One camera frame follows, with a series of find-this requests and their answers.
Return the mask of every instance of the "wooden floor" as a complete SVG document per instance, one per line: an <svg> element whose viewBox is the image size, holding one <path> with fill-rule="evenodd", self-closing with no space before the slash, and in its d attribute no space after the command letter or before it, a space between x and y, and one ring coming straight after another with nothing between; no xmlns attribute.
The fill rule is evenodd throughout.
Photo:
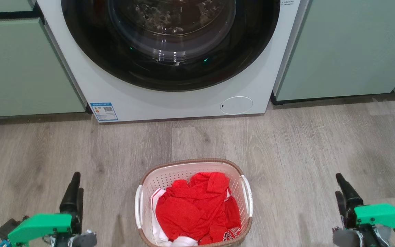
<svg viewBox="0 0 395 247"><path fill-rule="evenodd" d="M97 231L99 247L142 247L133 208L143 175L161 163L215 157L238 164L252 186L254 223L241 246L333 246L335 173L367 204L395 205L395 101L383 100L113 125L87 114L0 120L0 225L58 212L80 171L84 230Z"/></svg>

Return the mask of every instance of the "red cloth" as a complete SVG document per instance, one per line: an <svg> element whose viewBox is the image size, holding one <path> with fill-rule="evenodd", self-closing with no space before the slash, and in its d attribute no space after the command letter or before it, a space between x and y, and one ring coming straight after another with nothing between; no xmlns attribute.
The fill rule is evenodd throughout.
<svg viewBox="0 0 395 247"><path fill-rule="evenodd" d="M241 228L234 197L227 201L229 178L223 173L198 173L175 181L156 206L156 217L169 239L187 236L199 244L221 242L232 228Z"/></svg>

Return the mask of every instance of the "basket rim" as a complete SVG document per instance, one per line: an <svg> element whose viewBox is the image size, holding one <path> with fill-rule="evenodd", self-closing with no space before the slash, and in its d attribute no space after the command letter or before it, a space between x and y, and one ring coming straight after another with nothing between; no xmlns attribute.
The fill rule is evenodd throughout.
<svg viewBox="0 0 395 247"><path fill-rule="evenodd" d="M224 158L195 158L195 159L191 159L191 160L183 160L183 161L174 161L171 163L165 163L165 164L161 164L151 170L149 170L146 175L144 175L144 177L141 179L140 181L140 185L144 184L144 181L146 180L146 178L149 176L150 173L152 173L155 170L158 170L160 168L164 168L164 167L169 167L169 166L174 166L174 165L185 165L188 163L198 163L198 162L219 162L219 163L225 163L227 165L230 165L232 167L234 167L238 172L239 175L242 176L243 171L240 169L240 167L238 167L234 162L226 160ZM213 244L205 244L205 245L199 245L202 247L227 247L229 245L232 244L237 244L237 243L241 243L243 240L245 240L246 235L249 233L249 231L251 230L252 227L252 217L249 217L248 219L248 224L247 227L245 229L242 229L242 233L235 239L231 239L225 242L217 242L217 243L213 243ZM141 240L147 244L147 246L149 247L158 247L158 245L152 244L152 242L150 242L149 239L147 239L146 235L144 234L143 229L138 229L138 233L140 234L140 238Z"/></svg>

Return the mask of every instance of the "washing machine door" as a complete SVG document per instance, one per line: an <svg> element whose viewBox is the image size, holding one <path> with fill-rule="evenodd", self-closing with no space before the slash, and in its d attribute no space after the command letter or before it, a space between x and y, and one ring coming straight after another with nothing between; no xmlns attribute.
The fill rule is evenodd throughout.
<svg viewBox="0 0 395 247"><path fill-rule="evenodd" d="M279 0L61 3L89 58L123 83L160 91L203 89L240 73L262 53L279 15Z"/></svg>

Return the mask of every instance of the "laundry basket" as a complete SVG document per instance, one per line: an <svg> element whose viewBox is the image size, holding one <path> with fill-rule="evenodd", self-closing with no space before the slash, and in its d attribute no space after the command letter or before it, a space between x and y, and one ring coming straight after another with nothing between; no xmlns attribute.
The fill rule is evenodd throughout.
<svg viewBox="0 0 395 247"><path fill-rule="evenodd" d="M252 194L248 180L242 170L231 161L222 159L203 159L177 161L156 167L141 180L135 195L135 220L141 239L150 247L158 246L152 232L152 217L150 197L156 189L166 189L179 179L189 180L199 172L223 172L230 179L229 187L232 196L237 200L242 222L240 235L225 242L206 244L201 246L219 247L230 246L245 239L252 225Z"/></svg>

